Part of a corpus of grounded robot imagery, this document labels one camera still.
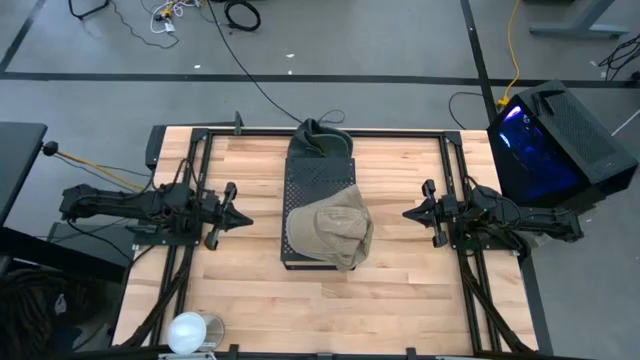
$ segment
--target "concrete floor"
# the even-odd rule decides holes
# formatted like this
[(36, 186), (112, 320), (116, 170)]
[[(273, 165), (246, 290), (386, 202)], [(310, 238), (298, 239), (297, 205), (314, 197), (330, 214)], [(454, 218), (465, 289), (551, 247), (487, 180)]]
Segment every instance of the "concrete floor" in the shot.
[[(134, 30), (148, 41), (169, 44), (149, 32), (149, 15), (138, 1), (115, 0)], [(78, 12), (102, 0), (77, 0)], [(9, 48), (35, 0), (0, 2), (0, 51)], [(510, 79), (506, 24), (514, 0), (473, 0), (471, 7), (491, 79)], [(590, 64), (624, 41), (532, 37), (534, 21), (571, 19), (585, 2), (520, 6), (513, 39), (523, 79), (600, 80)], [(403, 75), (477, 78), (460, 4), (450, 0), (268, 0), (255, 2), (263, 25), (255, 33), (225, 31), (238, 58), (262, 75)], [(221, 5), (214, 5), (222, 18)], [(640, 3), (618, 0), (603, 22), (640, 31), (634, 17)], [(72, 18), (65, 0), (46, 0), (8, 72), (83, 74), (241, 74), (213, 24), (186, 9), (175, 21), (180, 43), (171, 50), (144, 46), (130, 36), (113, 8), (84, 23)], [(631, 64), (624, 79), (640, 70)], [(229, 121), (234, 111), (247, 125), (293, 125), (247, 82), (220, 81), (25, 81), (0, 80), (3, 121), (43, 122), (46, 141), (98, 163), (145, 171), (144, 148), (155, 124)], [(349, 127), (455, 129), (447, 100), (456, 91), (479, 86), (389, 83), (265, 83), (264, 90), (299, 117), (342, 109)], [(514, 88), (516, 93), (522, 88)], [(503, 88), (492, 89), (500, 98)], [(576, 96), (614, 130), (640, 107), (640, 88), (574, 88)], [(488, 125), (479, 97), (455, 99), (454, 112), (467, 128)], [(640, 120), (617, 138), (635, 155)], [(110, 184), (40, 157), (10, 214), (8, 225), (44, 235), (59, 219), (61, 191), (86, 182)], [(598, 359), (630, 359), (637, 354), (633, 329), (638, 282), (626, 280), (640, 267), (640, 244), (633, 227), (640, 211), (640, 183), (610, 197), (581, 217), (586, 238), (536, 249), (534, 265), (555, 354)]]

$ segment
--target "wooden table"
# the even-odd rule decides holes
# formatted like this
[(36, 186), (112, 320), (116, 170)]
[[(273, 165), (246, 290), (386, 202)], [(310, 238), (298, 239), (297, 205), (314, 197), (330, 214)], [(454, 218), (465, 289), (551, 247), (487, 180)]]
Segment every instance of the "wooden table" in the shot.
[[(171, 181), (187, 155), (190, 133), (190, 127), (167, 128), (156, 184)], [(461, 134), (469, 174), (499, 189), (486, 133)], [(432, 230), (401, 216), (422, 202), (425, 179), (433, 178), (436, 195), (442, 195), (437, 141), (354, 138), (357, 182), (375, 232), (369, 258), (348, 273), (287, 271), (280, 262), (288, 142), (273, 136), (214, 138), (207, 189), (222, 192), (228, 181), (235, 182), (235, 207), (255, 223), (222, 234), (217, 251), (197, 248), (185, 311), (223, 319), (221, 351), (240, 344), (246, 352), (404, 354), (415, 347), (418, 354), (471, 354), (455, 251), (433, 248)], [(459, 181), (456, 187), (461, 194)], [(153, 249), (131, 271), (114, 344), (128, 338), (156, 302), (166, 252)], [(536, 348), (517, 259), (507, 251), (486, 251), (485, 257), (496, 307), (523, 342)], [(485, 317), (476, 307), (489, 349)]]

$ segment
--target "hat brim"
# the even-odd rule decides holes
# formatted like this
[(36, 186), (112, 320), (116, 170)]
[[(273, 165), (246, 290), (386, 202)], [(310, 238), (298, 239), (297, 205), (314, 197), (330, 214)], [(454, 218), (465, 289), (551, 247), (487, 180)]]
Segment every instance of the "hat brim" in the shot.
[(287, 240), (295, 252), (318, 260), (329, 261), (335, 250), (322, 241), (313, 226), (320, 206), (293, 209), (287, 216)]

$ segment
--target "computer case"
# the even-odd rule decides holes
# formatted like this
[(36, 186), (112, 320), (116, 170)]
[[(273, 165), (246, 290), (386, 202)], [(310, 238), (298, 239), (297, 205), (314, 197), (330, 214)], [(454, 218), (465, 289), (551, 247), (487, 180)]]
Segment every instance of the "computer case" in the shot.
[(502, 193), (518, 205), (582, 212), (638, 167), (560, 81), (515, 95), (487, 131)]

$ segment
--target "black perforated platform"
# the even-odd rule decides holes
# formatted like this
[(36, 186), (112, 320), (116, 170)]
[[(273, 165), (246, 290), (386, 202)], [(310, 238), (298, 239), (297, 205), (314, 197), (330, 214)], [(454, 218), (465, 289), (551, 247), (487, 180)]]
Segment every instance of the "black perforated platform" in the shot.
[[(312, 202), (326, 199), (355, 183), (356, 165), (354, 159), (287, 159), (284, 179), (280, 260), (285, 263), (288, 269), (311, 268), (314, 266), (306, 263), (317, 261), (296, 253), (289, 246), (285, 230), (289, 212)], [(305, 262), (305, 265), (293, 266), (292, 262)]]

